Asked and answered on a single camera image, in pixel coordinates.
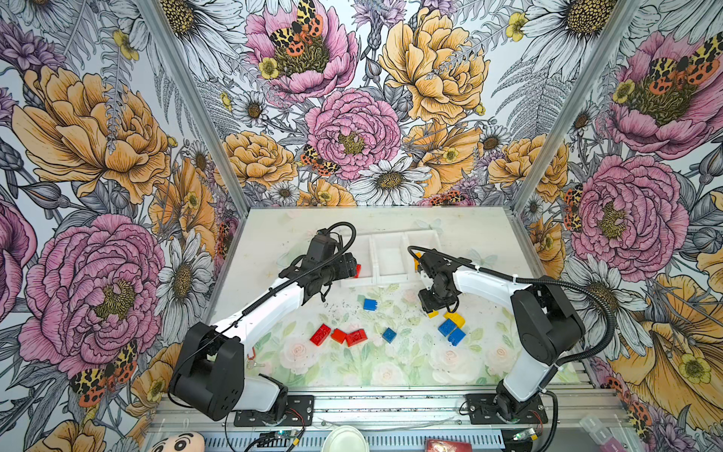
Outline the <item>white three-compartment container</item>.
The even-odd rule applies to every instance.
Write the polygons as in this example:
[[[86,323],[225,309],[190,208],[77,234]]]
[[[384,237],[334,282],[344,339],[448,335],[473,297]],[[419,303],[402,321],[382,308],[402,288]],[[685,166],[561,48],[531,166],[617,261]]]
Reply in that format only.
[[[438,249],[440,237],[434,230],[358,235],[350,252],[360,266],[359,275],[342,280],[341,286],[352,288],[420,282],[408,246]]]

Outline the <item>red lego brick long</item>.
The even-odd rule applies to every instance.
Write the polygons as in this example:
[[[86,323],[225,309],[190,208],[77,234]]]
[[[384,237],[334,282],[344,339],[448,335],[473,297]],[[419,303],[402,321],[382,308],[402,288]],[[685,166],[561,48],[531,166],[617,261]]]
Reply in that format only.
[[[330,335],[331,328],[326,324],[322,324],[311,336],[310,342],[315,346],[320,347]]]

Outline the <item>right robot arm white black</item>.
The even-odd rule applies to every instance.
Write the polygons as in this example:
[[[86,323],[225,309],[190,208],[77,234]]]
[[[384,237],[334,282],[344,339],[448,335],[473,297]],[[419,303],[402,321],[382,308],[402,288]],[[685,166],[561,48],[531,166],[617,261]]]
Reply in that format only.
[[[497,385],[493,407],[502,421],[518,421],[553,380],[563,365],[562,355],[586,332],[562,282],[507,275],[434,249],[410,246],[408,253],[425,285],[418,293],[425,313],[445,310],[452,316],[463,294],[494,302],[512,313],[523,350]]]

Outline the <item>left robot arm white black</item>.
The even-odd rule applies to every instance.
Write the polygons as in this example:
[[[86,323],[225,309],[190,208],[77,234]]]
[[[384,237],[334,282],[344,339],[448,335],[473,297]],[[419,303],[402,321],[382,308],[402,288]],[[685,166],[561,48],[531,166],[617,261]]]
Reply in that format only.
[[[245,412],[269,425],[282,422],[291,409],[287,387],[269,376],[246,373],[248,353],[281,319],[331,286],[353,278],[357,261],[350,247],[357,235],[347,221],[320,229],[305,254],[279,274],[255,301],[214,325],[199,322],[182,342],[169,382],[169,400],[213,421]]]

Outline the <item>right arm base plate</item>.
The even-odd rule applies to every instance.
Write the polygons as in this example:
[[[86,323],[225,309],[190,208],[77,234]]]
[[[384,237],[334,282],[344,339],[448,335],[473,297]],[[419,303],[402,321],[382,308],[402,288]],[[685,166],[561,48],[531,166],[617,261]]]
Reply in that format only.
[[[520,402],[508,395],[467,394],[461,405],[473,425],[546,424],[548,415],[540,395]]]

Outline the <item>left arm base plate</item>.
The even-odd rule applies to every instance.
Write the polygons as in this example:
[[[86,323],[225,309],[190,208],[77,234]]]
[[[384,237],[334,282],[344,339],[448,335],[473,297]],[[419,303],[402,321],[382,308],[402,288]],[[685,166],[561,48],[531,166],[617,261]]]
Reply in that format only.
[[[289,395],[283,407],[274,406],[270,412],[236,412],[233,425],[238,428],[308,428],[314,422],[315,402],[313,395]]]

